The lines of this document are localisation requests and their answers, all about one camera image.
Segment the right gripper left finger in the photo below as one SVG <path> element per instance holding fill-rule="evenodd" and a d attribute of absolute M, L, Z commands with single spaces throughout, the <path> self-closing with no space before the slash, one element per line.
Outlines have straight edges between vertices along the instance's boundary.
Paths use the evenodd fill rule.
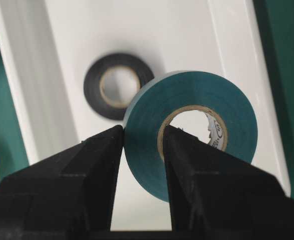
<path fill-rule="evenodd" d="M 116 125 L 0 183 L 0 240 L 89 240 L 111 229 L 123 147 Z"/>

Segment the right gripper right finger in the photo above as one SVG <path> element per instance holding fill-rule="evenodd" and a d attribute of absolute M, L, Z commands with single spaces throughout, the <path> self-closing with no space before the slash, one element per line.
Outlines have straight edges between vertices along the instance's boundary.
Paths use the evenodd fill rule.
<path fill-rule="evenodd" d="M 294 199 L 273 175 L 172 126 L 163 153 L 173 231 L 197 240 L 294 240 Z"/>

